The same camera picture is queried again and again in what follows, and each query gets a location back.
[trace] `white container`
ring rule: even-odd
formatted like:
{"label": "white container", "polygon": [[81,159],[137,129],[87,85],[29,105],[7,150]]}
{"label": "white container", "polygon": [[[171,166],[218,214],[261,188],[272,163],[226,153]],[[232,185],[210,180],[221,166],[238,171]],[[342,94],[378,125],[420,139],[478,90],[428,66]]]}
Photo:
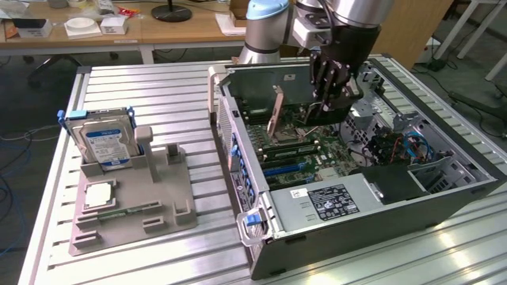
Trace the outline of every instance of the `white container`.
{"label": "white container", "polygon": [[87,4],[86,0],[66,0],[66,3],[70,7],[79,9],[82,9]]}
{"label": "white container", "polygon": [[436,50],[440,47],[440,42],[434,38],[429,38],[428,42],[425,43],[424,50],[417,58],[416,64],[425,64],[430,61],[432,55],[434,56]]}
{"label": "white container", "polygon": [[67,20],[63,25],[69,40],[102,35],[95,21],[89,18],[73,18]]}
{"label": "white container", "polygon": [[123,17],[103,18],[99,23],[102,34],[125,34],[127,24]]}
{"label": "white container", "polygon": [[18,36],[26,37],[47,37],[53,29],[53,25],[47,19],[11,19],[17,28]]}

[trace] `chair wheel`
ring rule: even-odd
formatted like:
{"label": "chair wheel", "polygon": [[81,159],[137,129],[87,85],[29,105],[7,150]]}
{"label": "chair wheel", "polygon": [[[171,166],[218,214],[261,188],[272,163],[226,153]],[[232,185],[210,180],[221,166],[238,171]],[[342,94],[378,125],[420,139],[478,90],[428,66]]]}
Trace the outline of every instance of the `chair wheel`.
{"label": "chair wheel", "polygon": [[33,89],[39,88],[39,81],[29,81],[27,86]]}
{"label": "chair wheel", "polygon": [[23,62],[27,63],[27,64],[33,63],[33,61],[34,61],[34,60],[33,60],[33,56],[26,56],[26,55],[22,56],[22,60],[23,60]]}
{"label": "chair wheel", "polygon": [[117,55],[115,52],[110,52],[110,53],[109,53],[109,58],[110,58],[113,61],[117,60],[118,57],[119,57],[119,56]]}

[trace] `aluminum workbench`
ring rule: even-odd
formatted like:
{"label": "aluminum workbench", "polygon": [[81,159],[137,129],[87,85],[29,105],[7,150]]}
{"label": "aluminum workbench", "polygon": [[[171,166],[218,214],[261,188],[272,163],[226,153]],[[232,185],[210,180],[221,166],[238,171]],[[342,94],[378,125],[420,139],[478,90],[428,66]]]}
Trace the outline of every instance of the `aluminum workbench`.
{"label": "aluminum workbench", "polygon": [[[424,103],[507,173],[507,155],[408,71],[374,56]],[[71,257],[70,219],[79,153],[61,131],[19,284],[462,284],[507,280],[507,189],[469,204],[425,231],[252,281],[207,123],[207,67],[228,61],[79,69],[66,112],[130,105],[153,128],[153,147],[178,142],[197,209],[197,227]],[[392,87],[385,97],[413,110]]]}

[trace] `table leg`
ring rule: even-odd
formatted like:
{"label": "table leg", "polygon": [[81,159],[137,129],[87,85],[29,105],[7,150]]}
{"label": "table leg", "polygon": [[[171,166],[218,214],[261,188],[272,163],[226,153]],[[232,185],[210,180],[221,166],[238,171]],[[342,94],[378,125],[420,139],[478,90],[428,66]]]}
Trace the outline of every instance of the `table leg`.
{"label": "table leg", "polygon": [[138,51],[141,52],[142,64],[153,64],[153,45],[139,45]]}
{"label": "table leg", "polygon": [[444,55],[445,50],[449,47],[450,42],[452,42],[453,38],[456,37],[460,29],[462,28],[462,26],[464,26],[464,24],[465,24],[465,22],[466,22],[466,20],[469,18],[469,15],[474,11],[474,8],[476,8],[477,5],[478,5],[478,3],[472,0],[472,2],[468,5],[468,8],[465,9],[461,17],[458,18],[458,21],[457,21],[456,25],[452,28],[452,31],[450,31],[449,35],[446,36],[445,40],[442,41],[441,46],[438,47],[438,49],[436,51],[436,54],[434,54],[434,58],[436,59],[438,59],[441,57],[441,55]]}
{"label": "table leg", "polygon": [[496,15],[501,11],[504,5],[505,5],[505,2],[498,3],[496,5],[496,8],[490,11],[488,16],[485,17],[482,23],[480,24],[480,27],[476,29],[476,31],[474,31],[472,37],[469,38],[465,46],[462,47],[461,51],[458,52],[458,55],[457,55],[458,59],[462,59],[465,57],[468,50],[472,48],[476,40],[478,39],[480,35],[484,33],[485,28],[489,26],[492,20],[494,19]]}
{"label": "table leg", "polygon": [[500,70],[502,69],[502,67],[505,66],[505,64],[507,64],[507,53],[505,53],[504,57],[500,59],[500,61],[497,62],[497,64],[490,69],[488,75],[485,75],[484,79],[486,81],[490,81],[493,79],[493,77],[500,72]]}

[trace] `wooden desk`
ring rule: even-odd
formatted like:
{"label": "wooden desk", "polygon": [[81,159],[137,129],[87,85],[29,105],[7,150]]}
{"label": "wooden desk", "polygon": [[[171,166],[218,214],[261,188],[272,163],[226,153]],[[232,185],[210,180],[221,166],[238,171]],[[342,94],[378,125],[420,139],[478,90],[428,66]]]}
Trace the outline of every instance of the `wooden desk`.
{"label": "wooden desk", "polygon": [[[181,23],[165,23],[147,16],[150,9],[158,3],[141,3],[142,19],[141,34],[143,43],[191,43],[242,41],[244,36],[225,37],[214,20],[216,12],[197,7],[185,6],[191,10],[191,18]],[[228,13],[228,6],[218,3],[195,4],[198,7]]]}
{"label": "wooden desk", "polygon": [[[410,68],[450,2],[452,0],[394,0],[372,53],[390,54],[404,67]],[[142,62],[151,64],[151,51],[155,49],[242,46],[244,37],[225,37],[214,21],[216,12],[201,9],[226,11],[228,6],[224,4],[189,2],[186,7],[191,10],[193,16],[181,23],[165,23],[150,16],[150,9],[162,3],[117,3],[115,5],[139,8],[143,16],[127,20],[126,35],[69,40],[62,23],[67,20],[67,15],[79,10],[75,8],[50,9],[46,2],[31,2],[29,10],[33,16],[47,18],[59,25],[53,28],[46,39],[17,37],[5,40],[0,36],[0,56],[137,50],[141,52]]]}
{"label": "wooden desk", "polygon": [[[138,3],[125,3],[121,6],[125,8],[139,8]],[[53,25],[50,35],[43,39],[21,39],[18,36],[14,36],[0,43],[2,49],[22,49],[26,46],[33,48],[63,48],[71,46],[126,45],[141,42],[141,19],[135,17],[127,19],[127,32],[125,35],[106,35],[69,40],[63,22],[69,19],[69,15],[81,11],[78,8],[53,9],[46,2],[30,2],[27,10],[33,17],[49,19],[55,24]],[[5,28],[10,25],[11,22],[6,20],[3,23]]]}

